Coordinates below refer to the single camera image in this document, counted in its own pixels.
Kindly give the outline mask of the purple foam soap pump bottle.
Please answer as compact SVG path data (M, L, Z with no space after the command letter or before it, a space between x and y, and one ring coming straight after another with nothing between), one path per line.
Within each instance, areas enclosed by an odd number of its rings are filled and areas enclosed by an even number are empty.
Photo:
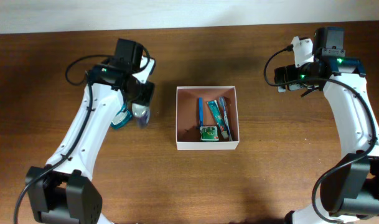
M149 124L150 108L148 106L133 103L132 112L136 119L136 123L140 128L145 128Z

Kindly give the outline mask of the blue disposable razor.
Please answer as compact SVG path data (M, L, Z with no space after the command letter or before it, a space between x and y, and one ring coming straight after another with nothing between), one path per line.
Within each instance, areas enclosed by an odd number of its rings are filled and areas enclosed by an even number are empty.
M204 112L203 112L203 99L198 99L198 115L199 115L199 125L197 129L200 129L204 125Z

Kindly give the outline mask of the teal toothpaste tube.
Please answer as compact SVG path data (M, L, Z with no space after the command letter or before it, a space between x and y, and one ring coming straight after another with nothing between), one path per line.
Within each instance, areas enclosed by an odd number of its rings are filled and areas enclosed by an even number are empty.
M213 118L214 118L217 126L220 129L221 135L223 136L224 139L228 139L227 127L225 126L225 123L223 121L222 115L221 115L219 107L217 105L217 101L216 100L208 101L207 105L208 105L208 108L213 115Z

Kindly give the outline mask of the blue white toothbrush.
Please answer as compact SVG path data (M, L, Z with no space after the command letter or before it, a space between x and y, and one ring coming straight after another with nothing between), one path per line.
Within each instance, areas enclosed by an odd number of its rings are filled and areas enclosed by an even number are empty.
M232 134L231 134L231 131L230 131L230 126L229 126L229 121L228 121L227 103L225 101L225 97L224 96L220 96L218 98L218 102L219 102L220 107L221 107L221 109L223 111L223 118L224 118L225 125L227 127L227 133L228 133L229 141L233 141Z

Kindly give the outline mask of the green white soap packet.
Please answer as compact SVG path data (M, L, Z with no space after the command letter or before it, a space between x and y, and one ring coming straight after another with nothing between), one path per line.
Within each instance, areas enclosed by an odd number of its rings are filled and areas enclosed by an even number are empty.
M218 130L216 126L201 126L200 127L200 140L204 142L217 142Z

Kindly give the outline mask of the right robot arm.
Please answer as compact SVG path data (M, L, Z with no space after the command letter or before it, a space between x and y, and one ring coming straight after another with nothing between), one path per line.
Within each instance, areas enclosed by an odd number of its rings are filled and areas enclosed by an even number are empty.
M368 99L366 71L348 58L344 30L321 27L313 38L294 37L286 47L294 63L274 71L280 93L323 92L340 139L340 161L313 186L311 204L291 211L284 221L353 223L379 217L379 126Z

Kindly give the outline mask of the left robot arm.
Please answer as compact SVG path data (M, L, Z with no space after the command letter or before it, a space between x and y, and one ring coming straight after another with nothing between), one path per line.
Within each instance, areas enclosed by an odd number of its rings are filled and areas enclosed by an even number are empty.
M14 223L25 195L38 223L109 223L92 182L96 158L110 127L124 126L130 116L140 127L148 125L155 89L148 78L156 61L145 46L127 39L102 57L84 74L82 102L63 141L44 167L28 170Z

